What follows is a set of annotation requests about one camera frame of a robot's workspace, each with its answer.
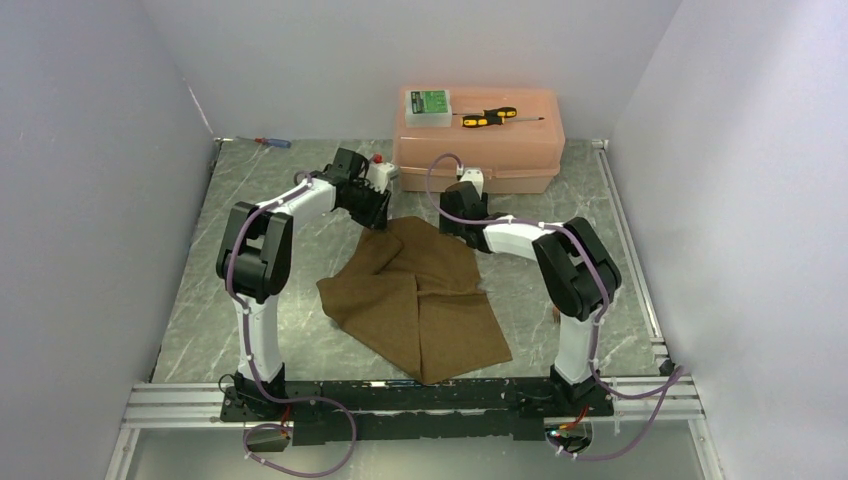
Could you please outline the pink plastic storage box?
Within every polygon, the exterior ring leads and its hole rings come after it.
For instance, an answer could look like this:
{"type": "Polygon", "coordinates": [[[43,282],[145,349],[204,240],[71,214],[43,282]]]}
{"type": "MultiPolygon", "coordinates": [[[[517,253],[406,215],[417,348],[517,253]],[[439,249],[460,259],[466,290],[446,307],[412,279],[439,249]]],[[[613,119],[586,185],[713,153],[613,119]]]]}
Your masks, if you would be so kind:
{"type": "Polygon", "coordinates": [[[457,155],[478,168],[484,190],[493,194],[540,194],[560,172],[565,132],[556,94],[547,89],[446,87],[451,112],[439,126],[423,126],[410,93],[432,86],[406,86],[398,97],[392,160],[401,187],[423,192],[428,168],[441,154],[457,155]],[[503,126],[466,128],[465,115],[511,107],[517,115],[503,126]]]}

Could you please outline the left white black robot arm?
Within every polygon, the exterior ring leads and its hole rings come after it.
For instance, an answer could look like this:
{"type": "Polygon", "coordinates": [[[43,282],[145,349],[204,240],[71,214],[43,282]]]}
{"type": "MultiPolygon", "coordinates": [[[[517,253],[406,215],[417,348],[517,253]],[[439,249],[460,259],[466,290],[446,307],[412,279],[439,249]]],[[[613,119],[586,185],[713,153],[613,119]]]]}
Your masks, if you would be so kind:
{"type": "Polygon", "coordinates": [[[285,366],[278,344],[278,301],[293,263],[295,234],[310,221],[346,211],[362,227],[388,223],[395,165],[339,148],[320,170],[300,171],[287,192],[230,210],[215,269],[235,307],[240,355],[236,391],[264,420],[287,406],[285,366]]]}

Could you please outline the brown cloth napkin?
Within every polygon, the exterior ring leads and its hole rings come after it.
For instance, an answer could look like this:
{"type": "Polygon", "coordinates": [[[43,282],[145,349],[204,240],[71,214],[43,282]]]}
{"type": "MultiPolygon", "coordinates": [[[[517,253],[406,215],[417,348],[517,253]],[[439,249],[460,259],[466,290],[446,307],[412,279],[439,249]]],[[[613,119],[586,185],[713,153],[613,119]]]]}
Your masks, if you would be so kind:
{"type": "Polygon", "coordinates": [[[362,232],[347,263],[318,281],[323,312],[423,384],[509,362],[472,250],[414,216],[362,232]]]}

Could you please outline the blue red screwdriver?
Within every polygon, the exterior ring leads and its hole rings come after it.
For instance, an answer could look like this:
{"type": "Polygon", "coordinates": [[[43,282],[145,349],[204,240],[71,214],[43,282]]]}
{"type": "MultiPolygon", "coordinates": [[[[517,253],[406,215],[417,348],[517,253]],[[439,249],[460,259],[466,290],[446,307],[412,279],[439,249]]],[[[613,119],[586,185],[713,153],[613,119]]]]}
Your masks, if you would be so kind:
{"type": "Polygon", "coordinates": [[[256,138],[248,138],[248,137],[239,137],[239,140],[247,140],[253,143],[274,147],[274,148],[283,148],[289,149],[292,146],[292,143],[288,140],[277,139],[277,138],[265,138],[265,137],[256,137],[256,138]]]}

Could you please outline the green white small box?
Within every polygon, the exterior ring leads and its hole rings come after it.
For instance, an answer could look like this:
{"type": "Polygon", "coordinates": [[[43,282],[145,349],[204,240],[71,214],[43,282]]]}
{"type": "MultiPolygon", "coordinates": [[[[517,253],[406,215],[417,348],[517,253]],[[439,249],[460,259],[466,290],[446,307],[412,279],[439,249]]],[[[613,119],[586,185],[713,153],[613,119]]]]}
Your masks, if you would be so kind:
{"type": "Polygon", "coordinates": [[[407,90],[403,95],[407,128],[448,128],[453,110],[449,90],[407,90]]]}

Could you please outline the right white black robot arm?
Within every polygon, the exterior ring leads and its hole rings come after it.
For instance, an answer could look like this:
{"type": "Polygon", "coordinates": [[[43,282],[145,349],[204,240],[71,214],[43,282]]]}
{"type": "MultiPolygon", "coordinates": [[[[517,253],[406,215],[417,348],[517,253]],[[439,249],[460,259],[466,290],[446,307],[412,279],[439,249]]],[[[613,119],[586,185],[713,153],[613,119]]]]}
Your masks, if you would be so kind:
{"type": "Polygon", "coordinates": [[[620,270],[588,220],[545,223],[491,215],[487,201],[487,194],[469,181],[448,187],[437,204],[439,229],[480,252],[536,262],[559,315],[551,401],[560,413],[574,415],[600,391],[599,330],[622,285],[620,270]]]}

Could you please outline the aluminium frame rail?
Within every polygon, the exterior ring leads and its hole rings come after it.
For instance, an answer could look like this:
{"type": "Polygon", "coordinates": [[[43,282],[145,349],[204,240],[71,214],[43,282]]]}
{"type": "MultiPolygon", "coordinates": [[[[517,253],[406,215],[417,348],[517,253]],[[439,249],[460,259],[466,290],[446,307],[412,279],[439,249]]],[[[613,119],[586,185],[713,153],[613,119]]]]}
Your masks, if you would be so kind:
{"type": "Polygon", "coordinates": [[[620,395],[596,390],[568,400],[547,377],[459,379],[432,386],[411,380],[290,381],[285,393],[295,399],[292,406],[239,394],[227,382],[142,383],[131,390],[106,476],[128,478],[144,430],[249,429],[269,423],[291,429],[296,446],[347,441],[344,413],[317,400],[328,397],[351,411],[358,441],[490,436],[531,441],[562,425],[572,432],[605,426],[620,433],[627,422],[681,422],[692,435],[703,475],[723,478],[694,381],[683,377],[664,396],[645,394],[664,382],[618,377],[612,383],[620,395]]]}

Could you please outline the yellow black screwdriver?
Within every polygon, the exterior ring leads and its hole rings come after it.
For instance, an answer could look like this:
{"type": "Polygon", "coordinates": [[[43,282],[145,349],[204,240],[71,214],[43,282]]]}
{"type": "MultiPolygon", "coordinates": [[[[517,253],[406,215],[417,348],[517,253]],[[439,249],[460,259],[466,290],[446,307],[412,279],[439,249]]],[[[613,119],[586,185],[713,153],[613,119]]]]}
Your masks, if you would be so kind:
{"type": "Polygon", "coordinates": [[[515,107],[499,107],[486,109],[477,113],[454,113],[461,118],[461,126],[467,129],[477,129],[490,126],[500,126],[516,122],[543,121],[543,116],[519,117],[515,107]]]}

